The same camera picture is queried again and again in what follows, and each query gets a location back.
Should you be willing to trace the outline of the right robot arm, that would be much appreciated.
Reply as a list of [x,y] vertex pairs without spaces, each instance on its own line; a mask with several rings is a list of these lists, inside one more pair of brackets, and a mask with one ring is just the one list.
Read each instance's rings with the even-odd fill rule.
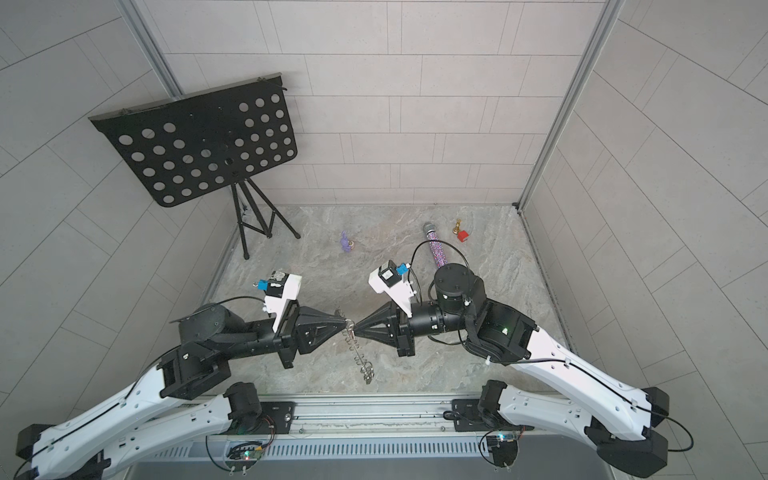
[[393,262],[370,273],[369,285],[390,300],[356,325],[356,336],[410,357],[418,337],[463,332],[469,354],[511,366],[560,394],[551,398],[490,380],[477,403],[488,428],[532,427],[572,438],[637,478],[666,467],[669,444],[656,429],[669,414],[666,392],[633,387],[583,360],[519,310],[488,298],[483,280],[465,265],[440,267],[436,296],[423,303],[414,298],[409,274],[408,265]]

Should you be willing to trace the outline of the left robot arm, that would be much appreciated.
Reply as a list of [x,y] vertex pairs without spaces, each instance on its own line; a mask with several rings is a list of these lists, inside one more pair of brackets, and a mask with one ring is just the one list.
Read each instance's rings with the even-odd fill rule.
[[19,479],[103,479],[139,460],[201,435],[253,433],[273,421],[256,387],[236,382],[204,394],[231,376],[230,361],[279,356],[284,368],[344,330],[346,321],[289,301],[283,318],[247,322],[220,304],[179,322],[180,345],[165,352],[130,386],[59,425],[19,432]]

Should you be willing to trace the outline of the metal disc with key rings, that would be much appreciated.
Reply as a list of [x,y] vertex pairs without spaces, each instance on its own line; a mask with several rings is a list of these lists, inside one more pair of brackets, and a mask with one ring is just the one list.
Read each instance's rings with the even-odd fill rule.
[[372,362],[365,356],[361,349],[355,334],[355,322],[349,319],[339,308],[334,311],[334,314],[345,321],[343,336],[348,346],[348,350],[353,353],[355,364],[359,367],[364,382],[367,385],[370,385],[374,379],[375,370]]

